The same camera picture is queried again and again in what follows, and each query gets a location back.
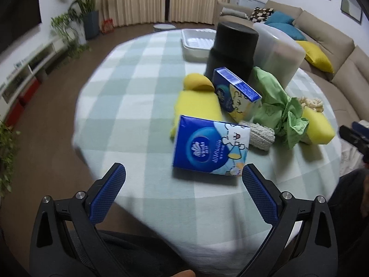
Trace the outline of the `black cylindrical container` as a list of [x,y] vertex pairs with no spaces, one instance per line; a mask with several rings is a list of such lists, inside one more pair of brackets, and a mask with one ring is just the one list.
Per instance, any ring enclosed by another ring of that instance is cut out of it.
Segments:
[[247,82],[254,66],[258,38],[258,32],[250,27],[229,21],[218,23],[205,76],[212,80],[213,71],[225,67]]

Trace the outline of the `teal cushion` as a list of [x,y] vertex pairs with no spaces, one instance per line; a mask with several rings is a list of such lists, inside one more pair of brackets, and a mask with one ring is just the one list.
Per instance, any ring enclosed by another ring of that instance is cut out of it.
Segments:
[[291,16],[281,12],[275,11],[266,21],[265,24],[275,24],[275,23],[283,23],[283,24],[292,24],[295,19]]
[[271,23],[270,27],[274,27],[290,36],[295,41],[306,41],[305,36],[293,25],[287,23]]

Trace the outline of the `translucent plastic jar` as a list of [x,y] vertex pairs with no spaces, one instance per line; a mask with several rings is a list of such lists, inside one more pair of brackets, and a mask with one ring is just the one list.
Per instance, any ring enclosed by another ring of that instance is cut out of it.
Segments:
[[254,66],[271,73],[285,89],[305,59],[305,50],[277,28],[254,23],[253,29],[259,34]]

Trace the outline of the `black wall television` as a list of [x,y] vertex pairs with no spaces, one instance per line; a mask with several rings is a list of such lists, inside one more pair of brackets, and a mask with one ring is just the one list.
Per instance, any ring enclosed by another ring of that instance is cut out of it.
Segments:
[[1,53],[41,23],[39,0],[11,0],[1,15]]

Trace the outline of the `yellow rectangular sponge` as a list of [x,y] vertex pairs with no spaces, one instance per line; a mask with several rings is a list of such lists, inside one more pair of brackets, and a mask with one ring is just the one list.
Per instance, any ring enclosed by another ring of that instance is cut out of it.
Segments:
[[335,130],[323,113],[305,107],[302,118],[309,120],[307,131],[301,139],[303,143],[327,145],[335,137]]

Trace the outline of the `yellow egg-shaped sponge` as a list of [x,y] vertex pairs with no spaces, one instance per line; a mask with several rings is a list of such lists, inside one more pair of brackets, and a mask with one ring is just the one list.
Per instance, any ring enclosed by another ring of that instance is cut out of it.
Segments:
[[213,83],[206,76],[196,72],[184,77],[183,89],[187,91],[214,92]]

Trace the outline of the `blue tissue pack front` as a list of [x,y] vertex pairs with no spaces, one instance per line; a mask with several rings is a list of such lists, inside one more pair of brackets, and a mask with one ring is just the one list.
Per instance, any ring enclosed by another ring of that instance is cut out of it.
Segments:
[[180,116],[175,136],[175,168],[241,176],[250,145],[250,128]]

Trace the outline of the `yellow sponge cloth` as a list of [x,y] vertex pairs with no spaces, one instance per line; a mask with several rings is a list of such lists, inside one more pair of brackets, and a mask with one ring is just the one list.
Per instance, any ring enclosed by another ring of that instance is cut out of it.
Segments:
[[175,117],[170,132],[171,139],[175,137],[181,115],[213,121],[221,121],[223,119],[218,96],[210,91],[181,91],[174,110]]

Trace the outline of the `yellow cushion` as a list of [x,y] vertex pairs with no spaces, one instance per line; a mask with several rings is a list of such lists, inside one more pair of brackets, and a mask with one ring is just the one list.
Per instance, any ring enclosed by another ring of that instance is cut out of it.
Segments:
[[296,41],[305,50],[305,59],[322,72],[333,74],[334,69],[327,55],[314,43],[309,41]]

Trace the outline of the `teal cushion rear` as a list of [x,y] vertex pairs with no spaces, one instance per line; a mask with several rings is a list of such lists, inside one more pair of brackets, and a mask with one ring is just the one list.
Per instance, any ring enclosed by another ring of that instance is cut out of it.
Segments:
[[291,16],[281,12],[275,11],[266,21],[265,24],[275,24],[275,23],[283,23],[283,24],[292,24],[295,19]]

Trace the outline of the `cream chenille duster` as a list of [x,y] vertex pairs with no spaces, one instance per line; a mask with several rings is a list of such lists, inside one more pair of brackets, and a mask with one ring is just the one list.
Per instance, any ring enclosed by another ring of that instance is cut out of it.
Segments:
[[298,98],[298,102],[301,104],[303,109],[310,108],[317,113],[322,113],[324,111],[323,101],[319,98],[310,99],[306,97],[300,97]]

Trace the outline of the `beige leather sofa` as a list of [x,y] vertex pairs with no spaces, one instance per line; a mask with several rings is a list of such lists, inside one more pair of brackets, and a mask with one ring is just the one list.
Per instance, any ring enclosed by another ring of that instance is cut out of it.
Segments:
[[327,97],[339,125],[367,121],[368,56],[354,40],[302,8],[271,0],[262,8],[287,15],[286,25],[302,34],[300,68]]

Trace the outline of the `black white patterned cushion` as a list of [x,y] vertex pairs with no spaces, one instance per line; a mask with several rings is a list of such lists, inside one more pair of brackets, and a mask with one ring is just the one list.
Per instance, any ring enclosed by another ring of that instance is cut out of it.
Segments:
[[273,8],[256,7],[251,13],[249,20],[253,23],[262,23],[265,22],[273,13],[274,13]]

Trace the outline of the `green microfiber cloth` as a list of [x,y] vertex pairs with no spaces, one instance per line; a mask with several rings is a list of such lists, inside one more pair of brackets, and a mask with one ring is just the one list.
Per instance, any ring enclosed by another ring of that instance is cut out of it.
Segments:
[[272,129],[292,149],[303,139],[309,125],[300,102],[289,96],[270,72],[257,66],[251,71],[250,86],[262,97],[253,122]]

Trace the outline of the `teal cushion front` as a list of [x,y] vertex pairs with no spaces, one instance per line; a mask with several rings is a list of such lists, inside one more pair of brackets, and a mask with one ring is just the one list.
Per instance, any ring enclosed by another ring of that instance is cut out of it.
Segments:
[[306,41],[305,36],[293,25],[287,23],[271,23],[270,27],[274,27],[290,36],[295,41]]

